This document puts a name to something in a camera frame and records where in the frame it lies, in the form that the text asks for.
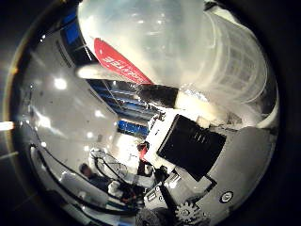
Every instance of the white machine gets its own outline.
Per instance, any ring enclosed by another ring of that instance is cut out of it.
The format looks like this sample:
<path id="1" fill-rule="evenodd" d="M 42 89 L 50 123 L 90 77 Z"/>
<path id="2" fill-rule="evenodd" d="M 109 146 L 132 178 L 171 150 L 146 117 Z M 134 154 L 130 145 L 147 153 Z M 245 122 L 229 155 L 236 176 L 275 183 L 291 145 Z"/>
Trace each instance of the white machine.
<path id="1" fill-rule="evenodd" d="M 236 209 L 263 176 L 275 136 L 255 127 L 201 128 L 197 116 L 168 109 L 146 141 L 145 159 L 167 178 L 145 196 L 137 225 L 215 225 Z"/>

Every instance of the white wall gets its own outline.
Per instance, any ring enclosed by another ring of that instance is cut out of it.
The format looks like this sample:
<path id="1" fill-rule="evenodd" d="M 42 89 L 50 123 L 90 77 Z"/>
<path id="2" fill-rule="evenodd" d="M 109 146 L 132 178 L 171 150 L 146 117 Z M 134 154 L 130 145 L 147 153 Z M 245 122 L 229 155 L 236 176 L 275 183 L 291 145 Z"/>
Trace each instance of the white wall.
<path id="1" fill-rule="evenodd" d="M 114 145 L 110 153 L 120 163 L 130 168 L 138 169 L 139 158 L 136 145 L 141 141 L 137 137 L 116 133 L 113 141 Z"/>
<path id="2" fill-rule="evenodd" d="M 61 43 L 71 68 L 62 60 L 55 46 L 56 40 Z M 49 151 L 68 167 L 78 170 L 79 164 L 87 162 L 88 149 L 111 149 L 118 115 L 104 101 L 100 103 L 89 93 L 90 85 L 86 80 L 74 76 L 74 65 L 58 32 L 46 37 L 33 57 L 24 78 L 24 90 L 33 86 L 32 106 L 36 112 L 33 125 L 37 126 Z M 65 89 L 55 87 L 57 78 L 64 79 Z M 49 119 L 49 128 L 39 125 L 43 117 Z M 61 172 L 56 164 L 52 167 L 56 173 Z"/>

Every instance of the white cylindrical tank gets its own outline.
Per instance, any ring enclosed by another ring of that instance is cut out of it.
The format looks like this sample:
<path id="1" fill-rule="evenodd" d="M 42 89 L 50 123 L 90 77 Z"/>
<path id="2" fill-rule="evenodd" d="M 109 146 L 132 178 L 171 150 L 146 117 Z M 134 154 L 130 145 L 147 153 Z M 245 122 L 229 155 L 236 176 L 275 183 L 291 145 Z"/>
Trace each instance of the white cylindrical tank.
<path id="1" fill-rule="evenodd" d="M 265 86 L 256 39 L 204 13 L 201 0 L 86 0 L 78 21 L 104 67 L 123 76 L 126 70 L 137 83 L 185 87 L 240 103 L 256 99 Z"/>

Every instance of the black box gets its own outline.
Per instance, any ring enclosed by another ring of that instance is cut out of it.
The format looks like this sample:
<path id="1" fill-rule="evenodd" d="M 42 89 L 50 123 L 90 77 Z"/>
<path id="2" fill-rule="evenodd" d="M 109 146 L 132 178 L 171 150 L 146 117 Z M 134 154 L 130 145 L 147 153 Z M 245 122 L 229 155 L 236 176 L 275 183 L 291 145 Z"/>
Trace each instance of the black box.
<path id="1" fill-rule="evenodd" d="M 225 137 L 177 115 L 157 154 L 199 181 L 213 166 L 225 141 Z"/>

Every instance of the white surface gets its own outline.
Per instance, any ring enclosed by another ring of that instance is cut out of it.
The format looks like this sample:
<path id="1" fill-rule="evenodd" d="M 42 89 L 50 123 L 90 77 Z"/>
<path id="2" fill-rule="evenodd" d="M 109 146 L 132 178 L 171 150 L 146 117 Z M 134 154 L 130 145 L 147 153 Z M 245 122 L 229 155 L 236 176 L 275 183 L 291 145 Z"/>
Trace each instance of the white surface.
<path id="1" fill-rule="evenodd" d="M 78 19 L 92 53 L 100 38 L 154 84 L 187 86 L 219 95 L 220 102 L 255 99 L 267 75 L 256 38 L 202 10 L 200 0 L 87 0 L 79 5 Z"/>
<path id="2" fill-rule="evenodd" d="M 195 95 L 186 94 L 182 91 L 178 92 L 175 108 L 194 112 L 215 126 L 225 124 L 229 119 L 229 111 L 224 107 L 202 101 Z"/>
<path id="3" fill-rule="evenodd" d="M 136 173 L 139 166 L 137 144 L 142 139 L 116 133 L 113 140 L 113 148 L 110 153 L 122 164 L 130 168 L 130 172 Z"/>
<path id="4" fill-rule="evenodd" d="M 263 121 L 259 122 L 256 125 L 256 127 L 260 129 L 274 128 L 278 126 L 278 123 L 279 123 L 279 93 L 277 92 L 276 103 L 271 114 Z"/>
<path id="5" fill-rule="evenodd" d="M 56 40 L 71 68 L 67 67 L 58 52 Z M 41 141 L 56 158 L 78 171 L 78 166 L 87 162 L 87 150 L 92 147 L 107 148 L 108 145 L 112 147 L 110 137 L 117 132 L 115 122 L 119 118 L 109 110 L 105 101 L 99 98 L 100 103 L 89 93 L 90 85 L 76 77 L 74 69 L 57 32 L 46 37 L 33 53 L 33 60 L 25 71 L 24 90 L 28 91 L 32 86 L 31 105 L 35 118 L 28 122 L 36 126 Z M 98 135 L 103 136 L 101 142 L 98 142 Z M 60 175 L 61 168 L 53 161 L 51 164 L 55 174 Z"/>

